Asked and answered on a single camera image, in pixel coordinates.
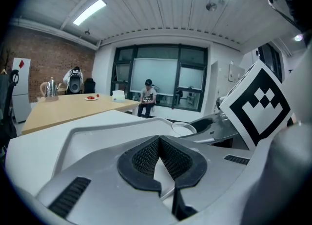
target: red diamond sticker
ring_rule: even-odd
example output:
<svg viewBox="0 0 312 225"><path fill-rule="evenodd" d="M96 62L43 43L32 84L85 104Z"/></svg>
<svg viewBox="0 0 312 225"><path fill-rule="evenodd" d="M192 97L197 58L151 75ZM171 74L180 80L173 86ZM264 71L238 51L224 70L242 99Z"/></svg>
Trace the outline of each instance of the red diamond sticker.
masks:
<svg viewBox="0 0 312 225"><path fill-rule="evenodd" d="M21 60L21 61L20 61L20 64L19 64L19 68L22 68L24 64L25 64L24 61Z"/></svg>

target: white refrigerator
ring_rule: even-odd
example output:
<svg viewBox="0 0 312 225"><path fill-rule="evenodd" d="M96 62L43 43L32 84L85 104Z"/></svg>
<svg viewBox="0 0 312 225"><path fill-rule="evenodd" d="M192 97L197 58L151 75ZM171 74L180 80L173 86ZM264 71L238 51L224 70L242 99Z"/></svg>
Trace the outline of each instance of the white refrigerator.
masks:
<svg viewBox="0 0 312 225"><path fill-rule="evenodd" d="M16 122L26 121L31 112L28 97L30 59L14 58L12 70L19 71L19 82L13 89L12 102Z"/></svg>

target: wooden tabletop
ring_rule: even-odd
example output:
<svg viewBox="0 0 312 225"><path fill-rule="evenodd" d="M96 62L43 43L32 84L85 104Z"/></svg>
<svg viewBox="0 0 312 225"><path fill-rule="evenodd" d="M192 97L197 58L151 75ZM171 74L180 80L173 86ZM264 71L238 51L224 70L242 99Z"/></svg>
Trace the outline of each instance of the wooden tabletop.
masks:
<svg viewBox="0 0 312 225"><path fill-rule="evenodd" d="M139 102L129 99L125 102L113 102L111 96L102 94L98 100L84 100L87 96L96 94L61 95L52 102L45 101L42 97L29 114L21 133L25 135L109 110L126 112L139 105Z"/></svg>

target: black cap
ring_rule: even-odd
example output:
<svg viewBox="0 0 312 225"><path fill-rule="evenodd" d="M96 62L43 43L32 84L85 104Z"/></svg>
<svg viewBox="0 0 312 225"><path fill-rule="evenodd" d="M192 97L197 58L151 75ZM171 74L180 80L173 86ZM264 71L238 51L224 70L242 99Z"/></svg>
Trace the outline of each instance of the black cap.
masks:
<svg viewBox="0 0 312 225"><path fill-rule="evenodd" d="M152 81L150 79L147 79L145 81L145 86L150 86L152 84Z"/></svg>

